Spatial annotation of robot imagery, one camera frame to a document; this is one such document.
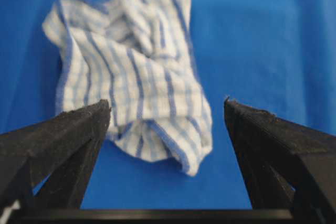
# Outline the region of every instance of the blue fabric backdrop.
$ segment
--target blue fabric backdrop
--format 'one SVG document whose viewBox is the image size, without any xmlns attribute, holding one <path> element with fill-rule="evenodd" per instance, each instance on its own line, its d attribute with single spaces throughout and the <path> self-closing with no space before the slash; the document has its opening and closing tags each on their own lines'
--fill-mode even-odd
<svg viewBox="0 0 336 224">
<path fill-rule="evenodd" d="M 61 62 L 41 23 L 55 0 L 0 1 L 0 132 L 54 116 Z M 227 95 L 336 134 L 334 0 L 192 0 L 214 151 L 190 178 L 105 142 L 83 208 L 250 208 L 223 122 Z"/>
</svg>

